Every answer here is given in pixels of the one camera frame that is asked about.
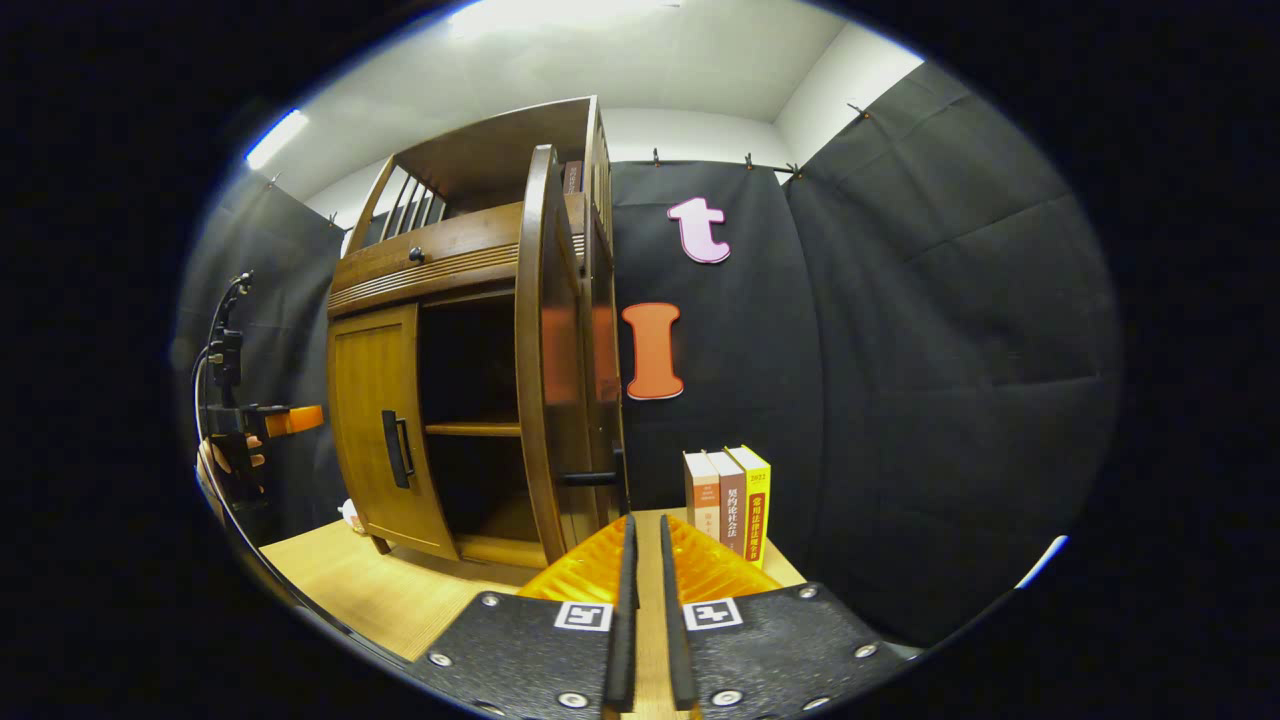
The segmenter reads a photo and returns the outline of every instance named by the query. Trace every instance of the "white wall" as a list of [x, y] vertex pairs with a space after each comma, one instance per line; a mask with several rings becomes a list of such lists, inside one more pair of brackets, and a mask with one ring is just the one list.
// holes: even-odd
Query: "white wall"
[[741, 163], [748, 152], [762, 165], [794, 163], [776, 127], [759, 120], [649, 108], [603, 108], [609, 160], [716, 160]]
[[[338, 213], [338, 217], [333, 220], [334, 224], [340, 228], [349, 228], [360, 219], [360, 211], [365, 208], [365, 199], [369, 196], [369, 190], [374, 187], [374, 181], [378, 179], [378, 173], [381, 172], [383, 163], [385, 161], [387, 158], [374, 160], [369, 165], [303, 200], [303, 204], [325, 218], [330, 213]], [[387, 182], [387, 188], [383, 191], [381, 199], [378, 201], [378, 209], [374, 211], [375, 215], [390, 209], [396, 201], [396, 193], [399, 192], [401, 183], [403, 182], [404, 172], [399, 168], [394, 169], [390, 179]], [[408, 188], [404, 190], [406, 195], [412, 188], [413, 183], [410, 182]]]
[[[769, 123], [684, 110], [653, 110], [648, 108], [602, 109], [604, 132], [609, 142], [609, 160], [653, 160], [653, 149], [663, 160], [717, 160], [742, 163], [748, 152], [751, 161], [778, 168], [794, 163], [778, 129]], [[379, 158], [365, 168], [351, 173], [303, 202], [325, 218], [338, 213], [334, 223], [349, 228], [360, 218], [365, 197], [378, 178], [385, 158]], [[404, 174], [396, 170], [378, 210], [390, 209], [404, 182]]]
[[892, 40], [847, 23], [818, 58], [782, 106], [774, 126], [791, 151], [791, 161], [805, 164], [867, 108], [923, 60]]

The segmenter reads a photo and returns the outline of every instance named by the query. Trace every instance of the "red book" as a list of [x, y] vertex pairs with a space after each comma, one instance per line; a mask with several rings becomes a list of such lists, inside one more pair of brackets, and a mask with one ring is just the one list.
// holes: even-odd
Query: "red book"
[[742, 555], [746, 547], [746, 473], [727, 452], [708, 452], [721, 477], [721, 543]]

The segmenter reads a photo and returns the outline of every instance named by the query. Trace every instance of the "ceiling light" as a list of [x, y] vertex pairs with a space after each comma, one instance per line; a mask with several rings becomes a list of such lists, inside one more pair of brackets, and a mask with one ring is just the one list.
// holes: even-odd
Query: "ceiling light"
[[257, 141], [257, 145], [248, 151], [248, 155], [244, 156], [248, 160], [248, 167], [253, 170], [260, 169], [271, 159], [271, 155], [275, 155], [279, 149], [284, 147], [285, 142], [293, 140], [293, 136], [298, 135], [298, 131], [305, 124], [307, 124], [307, 117], [300, 113], [297, 108], [291, 110], [288, 115], [284, 115], [280, 122], [275, 123], [275, 127], [268, 131], [262, 136], [262, 140]]

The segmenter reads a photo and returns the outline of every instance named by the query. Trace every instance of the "curtain rod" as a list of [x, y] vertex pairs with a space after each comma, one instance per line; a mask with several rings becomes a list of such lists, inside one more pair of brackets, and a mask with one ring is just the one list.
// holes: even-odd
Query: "curtain rod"
[[[648, 163], [648, 160], [618, 160], [620, 163]], [[658, 149], [653, 149], [653, 164], [662, 165], [663, 160], [658, 158]], [[726, 163], [724, 160], [667, 160], [667, 163]], [[760, 165], [751, 161], [751, 154], [748, 152], [744, 163], [726, 163], [728, 165], [746, 165], [748, 169], [760, 168], [762, 170], [773, 170], [774, 173], [790, 173], [801, 174], [800, 165], [792, 165], [787, 163], [786, 168], [778, 168], [774, 165]]]

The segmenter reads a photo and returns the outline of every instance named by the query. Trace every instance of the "yellow book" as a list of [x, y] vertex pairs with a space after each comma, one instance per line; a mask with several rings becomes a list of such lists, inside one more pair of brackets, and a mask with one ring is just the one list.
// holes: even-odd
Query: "yellow book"
[[764, 568], [764, 538], [769, 532], [769, 464], [746, 447], [724, 448], [746, 471], [746, 546], [742, 557]]

